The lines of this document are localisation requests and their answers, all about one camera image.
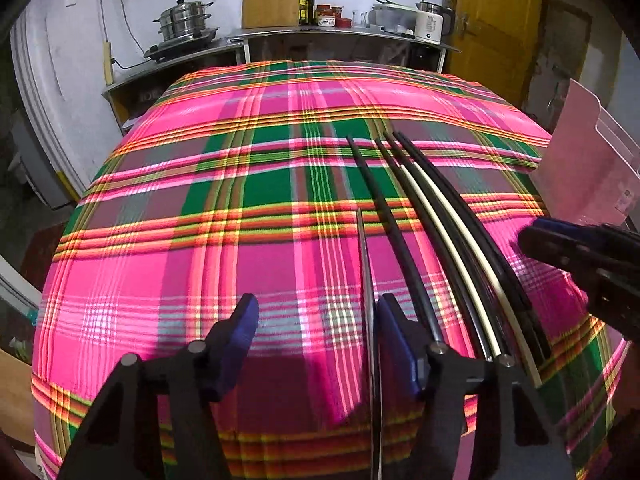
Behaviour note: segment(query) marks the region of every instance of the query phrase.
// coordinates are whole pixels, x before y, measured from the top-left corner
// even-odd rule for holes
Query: metal bolt
[[[440,343],[437,341],[434,341],[433,343],[431,343],[429,345],[429,348],[431,349],[432,352],[438,355],[443,355],[444,352],[446,352],[449,349],[449,347],[445,343]]]
[[[131,366],[138,362],[138,356],[135,354],[124,354],[120,359],[122,366]]]
[[[516,364],[516,359],[514,359],[512,356],[507,355],[507,354],[498,355],[497,361],[501,365],[503,365],[503,366],[505,366],[507,368],[511,368],[512,366],[515,366],[515,364]]]
[[[202,354],[207,348],[207,344],[202,339],[191,341],[187,346],[187,350],[192,354]]]

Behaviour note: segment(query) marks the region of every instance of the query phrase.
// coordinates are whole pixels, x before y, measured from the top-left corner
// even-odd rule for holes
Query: white kettle
[[[429,2],[420,2],[416,6],[418,7],[414,29],[416,38],[440,43],[443,36],[451,33],[456,22],[456,13],[453,9],[445,9]],[[449,23],[443,32],[444,14],[449,16]]]

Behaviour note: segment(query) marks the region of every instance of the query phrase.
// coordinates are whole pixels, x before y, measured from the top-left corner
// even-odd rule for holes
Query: pink folder
[[[571,80],[551,142],[529,176],[554,218],[620,225],[640,197],[639,166],[635,141]]]

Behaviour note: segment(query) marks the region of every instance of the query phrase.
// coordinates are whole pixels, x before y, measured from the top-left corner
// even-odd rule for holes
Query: stove
[[[217,31],[218,27],[203,28],[202,30],[196,30],[193,34],[163,41],[150,47],[149,50],[145,52],[145,57],[161,62],[200,50],[213,41]]]

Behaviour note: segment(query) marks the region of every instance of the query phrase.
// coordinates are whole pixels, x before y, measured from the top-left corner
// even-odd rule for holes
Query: yellow door
[[[520,106],[538,36],[542,0],[458,0],[449,72]]]

